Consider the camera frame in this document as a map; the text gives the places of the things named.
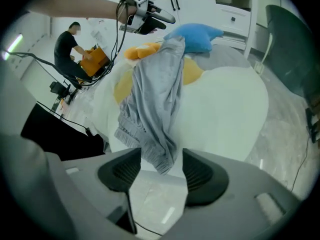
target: drawer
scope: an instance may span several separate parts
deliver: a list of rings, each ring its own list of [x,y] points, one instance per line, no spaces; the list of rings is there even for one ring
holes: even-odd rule
[[[220,8],[220,29],[247,37],[249,35],[251,12],[236,7],[217,4]]]
[[[245,50],[246,49],[246,43],[245,42],[235,41],[235,40],[228,40],[228,39],[221,38],[221,37],[216,37],[215,39],[213,39],[211,41],[211,44],[213,44],[213,45],[230,46],[230,47],[237,48],[237,49],[240,49],[240,50]]]

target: yellow plush toy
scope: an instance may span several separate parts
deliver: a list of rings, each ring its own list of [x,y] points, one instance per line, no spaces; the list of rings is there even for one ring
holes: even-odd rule
[[[161,44],[156,42],[146,42],[141,46],[133,46],[124,52],[124,57],[129,60],[143,59],[151,54],[155,54]]]
[[[113,96],[116,103],[121,103],[126,97],[130,95],[133,85],[132,74],[133,70],[128,70],[123,74],[120,81],[115,85]],[[184,58],[184,66],[182,71],[183,85],[189,85],[199,79],[204,72],[203,69],[198,67],[197,63],[191,58]]]

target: cabinet door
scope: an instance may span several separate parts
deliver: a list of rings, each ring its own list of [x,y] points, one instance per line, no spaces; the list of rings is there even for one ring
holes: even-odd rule
[[[162,41],[163,37],[170,33],[172,30],[174,30],[176,27],[180,26],[179,23],[179,18],[177,14],[177,8],[174,0],[150,0],[154,2],[154,4],[161,9],[167,11],[168,13],[172,14],[175,17],[175,23],[167,23],[164,21],[161,21],[166,25],[166,29],[158,29],[154,34],[149,34],[149,35],[154,35],[156,37],[157,41]]]
[[[216,0],[174,0],[180,24],[201,23],[219,27],[220,12]]]

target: pant leg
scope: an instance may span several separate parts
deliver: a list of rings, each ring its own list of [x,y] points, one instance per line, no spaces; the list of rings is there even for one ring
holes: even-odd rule
[[[78,80],[76,79],[76,77],[74,75],[72,75],[70,73],[70,70],[68,67],[68,63],[69,62],[64,62],[64,61],[54,61],[54,64],[56,66],[56,71],[62,75],[64,78],[66,78],[67,80],[70,81],[70,83],[77,89],[81,89],[81,85],[79,84]]]
[[[87,73],[82,69],[80,65],[75,63],[74,61],[70,61],[69,63],[69,72],[72,76],[75,76],[77,78],[80,78],[84,81],[91,82],[92,78],[87,75]]]

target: white bed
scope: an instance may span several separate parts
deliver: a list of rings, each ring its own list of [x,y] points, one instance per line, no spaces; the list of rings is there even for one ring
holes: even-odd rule
[[[182,148],[244,161],[266,120],[269,106],[263,81],[235,49],[214,45],[211,53],[189,56],[206,71],[197,81],[183,86],[181,105],[172,127],[178,157],[168,176],[180,179],[185,178]],[[122,75],[132,68],[128,60],[119,61],[94,94],[92,121],[108,140],[112,152],[127,148],[114,137],[120,109],[113,94]],[[154,167],[144,160],[141,171],[166,180],[158,177]]]

